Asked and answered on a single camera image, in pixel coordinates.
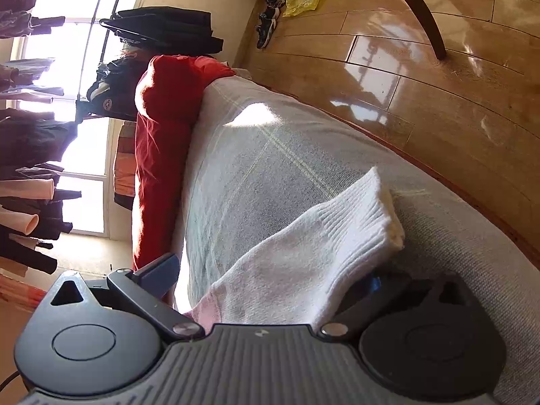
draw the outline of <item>sneaker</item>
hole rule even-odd
[[[285,0],[266,0],[266,5],[268,7],[279,8],[285,5]]]
[[[257,48],[265,48],[268,45],[276,26],[277,21],[273,18],[270,20],[261,19],[261,25],[255,27],[257,33],[259,34]]]
[[[279,17],[279,13],[278,7],[267,7],[266,10],[259,15],[259,18],[262,20],[274,20]]]

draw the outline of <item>window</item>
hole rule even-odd
[[[111,15],[115,0],[101,0],[96,20]],[[36,17],[65,16],[62,27],[56,27],[51,35],[25,38],[22,59],[55,58],[50,70],[37,81],[39,85],[62,87],[63,97],[54,97],[52,105],[37,102],[18,102],[21,109],[55,112],[55,119],[75,119],[75,99],[79,86],[84,49],[97,0],[37,0],[32,15]],[[133,8],[135,0],[120,0],[117,10]],[[96,80],[106,29],[94,24],[83,68],[81,94]],[[110,62],[120,56],[122,43],[110,34],[104,61]],[[59,188],[80,190],[83,197],[64,201],[64,220],[73,222],[74,232],[109,236],[107,208],[109,204],[109,167],[111,136],[110,120],[106,117],[85,120],[78,127],[78,138],[67,148],[62,161],[64,172]]]

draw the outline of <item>screw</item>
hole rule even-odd
[[[172,331],[179,336],[193,336],[200,332],[200,327],[195,323],[178,323],[172,327]]]
[[[343,336],[348,331],[349,328],[341,323],[326,323],[321,327],[321,332],[328,336]]]

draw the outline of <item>chair leg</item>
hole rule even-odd
[[[433,15],[431,15],[426,2],[424,0],[405,0],[405,2],[426,32],[437,59],[441,60],[446,58],[446,49],[444,47],[441,32],[439,31],[437,23],[435,22]]]

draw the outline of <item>white sock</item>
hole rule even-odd
[[[403,248],[392,197],[373,167],[242,256],[190,312],[214,323],[307,323],[335,314],[350,286]]]

